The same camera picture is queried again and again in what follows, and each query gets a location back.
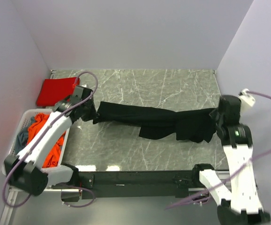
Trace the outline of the black t shirt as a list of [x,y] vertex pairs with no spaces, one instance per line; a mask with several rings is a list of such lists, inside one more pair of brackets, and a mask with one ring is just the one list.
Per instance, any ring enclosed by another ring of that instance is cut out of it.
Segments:
[[214,108],[175,112],[167,109],[102,101],[93,124],[119,122],[140,127],[139,137],[159,140],[173,133],[177,141],[209,143],[216,132],[210,113]]

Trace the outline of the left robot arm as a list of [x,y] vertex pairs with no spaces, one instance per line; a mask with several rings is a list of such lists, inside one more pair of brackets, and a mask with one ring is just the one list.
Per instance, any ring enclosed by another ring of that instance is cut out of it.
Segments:
[[87,122],[97,118],[93,94],[89,88],[75,86],[72,95],[55,104],[47,122],[31,142],[16,156],[6,157],[4,167],[9,185],[38,196],[49,186],[63,183],[75,188],[79,184],[76,167],[62,163],[52,168],[43,165],[59,138],[77,120]]

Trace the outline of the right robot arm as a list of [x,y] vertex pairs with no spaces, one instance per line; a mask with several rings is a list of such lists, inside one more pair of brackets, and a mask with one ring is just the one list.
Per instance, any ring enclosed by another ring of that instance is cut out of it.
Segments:
[[192,170],[193,185],[208,189],[217,204],[217,216],[222,225],[264,225],[271,221],[258,197],[251,161],[251,130],[240,123],[241,113],[254,104],[255,99],[250,94],[223,95],[217,109],[210,113],[227,158],[231,189],[220,184],[210,164],[197,164]]

